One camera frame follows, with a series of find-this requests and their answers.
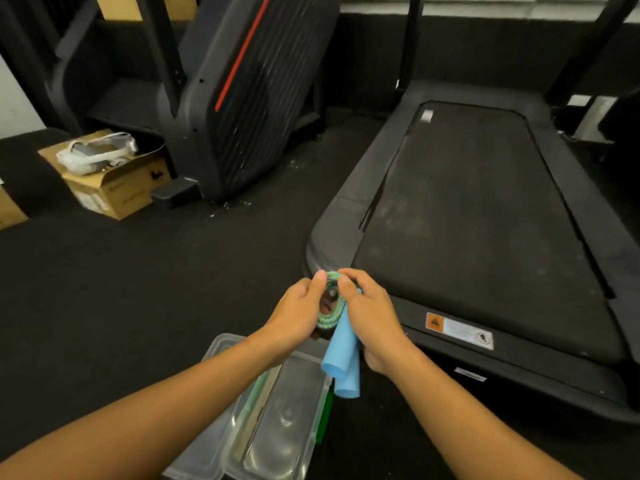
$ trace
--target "left hand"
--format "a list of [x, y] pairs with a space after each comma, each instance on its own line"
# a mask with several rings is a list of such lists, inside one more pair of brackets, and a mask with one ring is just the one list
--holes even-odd
[[316, 329], [320, 299], [326, 288], [326, 273], [318, 271], [313, 280], [303, 278], [280, 298], [263, 331], [291, 352]]

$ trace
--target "person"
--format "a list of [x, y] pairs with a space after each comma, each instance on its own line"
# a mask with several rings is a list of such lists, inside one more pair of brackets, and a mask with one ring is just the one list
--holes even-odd
[[[387, 292], [366, 272], [339, 271], [339, 290], [367, 364], [398, 387], [459, 480], [580, 478], [508, 428], [415, 347]], [[297, 282], [260, 330], [221, 354], [28, 445], [0, 463], [0, 479], [159, 477], [256, 377], [312, 334], [326, 280], [319, 271]]]

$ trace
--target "rubber gym floor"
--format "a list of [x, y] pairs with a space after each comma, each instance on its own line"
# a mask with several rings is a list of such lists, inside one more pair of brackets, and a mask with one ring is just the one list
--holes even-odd
[[[0, 141], [0, 175], [30, 216], [0, 232], [0, 460], [198, 362], [220, 333], [260, 327], [381, 126], [340, 121], [227, 206], [151, 206], [122, 222], [80, 208], [38, 156], [64, 132]], [[640, 428], [490, 381], [465, 386], [585, 479], [637, 478]], [[308, 478], [418, 476], [453, 478], [402, 396], [365, 367], [361, 398], [334, 401]]]

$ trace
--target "white wall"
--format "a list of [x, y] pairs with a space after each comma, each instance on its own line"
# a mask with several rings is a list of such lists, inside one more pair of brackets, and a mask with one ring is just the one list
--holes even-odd
[[[535, 20], [595, 20], [607, 0], [426, 0], [425, 15]], [[343, 13], [399, 14], [409, 11], [409, 0], [342, 0]], [[636, 8], [627, 23], [640, 23]]]
[[0, 57], [0, 138], [43, 128], [38, 113]]

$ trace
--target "cardboard box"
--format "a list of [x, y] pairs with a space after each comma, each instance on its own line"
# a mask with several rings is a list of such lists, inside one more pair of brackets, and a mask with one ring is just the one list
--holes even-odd
[[0, 178], [0, 230], [28, 220], [28, 217], [21, 211], [20, 207], [12, 201], [9, 194], [4, 190], [3, 183]]
[[[164, 0], [169, 18], [174, 22], [193, 20], [198, 5], [196, 0]], [[136, 0], [98, 0], [105, 20], [141, 22], [142, 15]]]
[[[102, 130], [76, 139], [88, 141], [110, 133]], [[124, 165], [80, 177], [58, 162], [56, 153], [68, 144], [66, 141], [43, 148], [39, 154], [58, 171], [85, 209], [119, 221], [148, 206], [151, 192], [171, 180], [163, 157], [164, 146]]]

